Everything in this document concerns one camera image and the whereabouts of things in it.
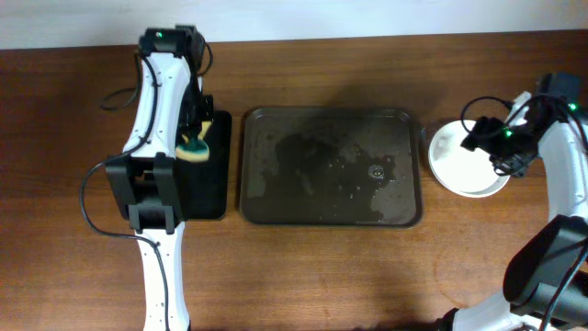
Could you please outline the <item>green yellow sponge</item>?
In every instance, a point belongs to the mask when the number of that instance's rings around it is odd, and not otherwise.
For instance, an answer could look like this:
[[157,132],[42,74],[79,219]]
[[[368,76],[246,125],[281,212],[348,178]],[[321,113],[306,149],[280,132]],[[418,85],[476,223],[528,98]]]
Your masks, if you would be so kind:
[[203,121],[198,133],[191,130],[183,131],[180,135],[181,142],[176,145],[177,158],[189,163],[204,163],[209,160],[210,148],[205,142],[205,137],[212,126],[212,121]]

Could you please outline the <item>white plate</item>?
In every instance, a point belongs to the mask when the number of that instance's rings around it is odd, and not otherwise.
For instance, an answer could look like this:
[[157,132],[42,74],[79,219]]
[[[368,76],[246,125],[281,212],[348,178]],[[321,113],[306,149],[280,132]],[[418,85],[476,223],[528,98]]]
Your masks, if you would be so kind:
[[442,126],[428,146],[427,159],[437,181],[449,191],[467,198],[486,198],[506,186],[509,177],[498,176],[490,156],[482,149],[461,146],[468,133],[460,120]]

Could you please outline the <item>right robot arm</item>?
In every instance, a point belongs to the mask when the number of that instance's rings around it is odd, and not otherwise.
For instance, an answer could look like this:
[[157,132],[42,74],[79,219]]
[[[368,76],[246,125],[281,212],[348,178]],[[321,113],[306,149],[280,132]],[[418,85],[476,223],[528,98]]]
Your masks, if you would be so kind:
[[435,178],[468,198],[485,198],[537,159],[546,172],[548,223],[511,259],[503,286],[455,308],[440,330],[572,330],[587,326],[587,109],[582,79],[544,74],[535,93],[502,100],[505,119],[460,117],[428,148]]

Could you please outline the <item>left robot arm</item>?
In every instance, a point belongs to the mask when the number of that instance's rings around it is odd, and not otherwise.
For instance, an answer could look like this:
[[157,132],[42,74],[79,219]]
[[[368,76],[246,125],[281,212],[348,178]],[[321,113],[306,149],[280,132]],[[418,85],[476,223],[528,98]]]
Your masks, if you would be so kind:
[[204,138],[213,122],[202,92],[202,58],[211,52],[197,28],[146,29],[139,39],[139,100],[129,139],[107,178],[137,241],[144,279],[146,330],[188,330],[182,239],[187,191],[181,161],[209,160]]

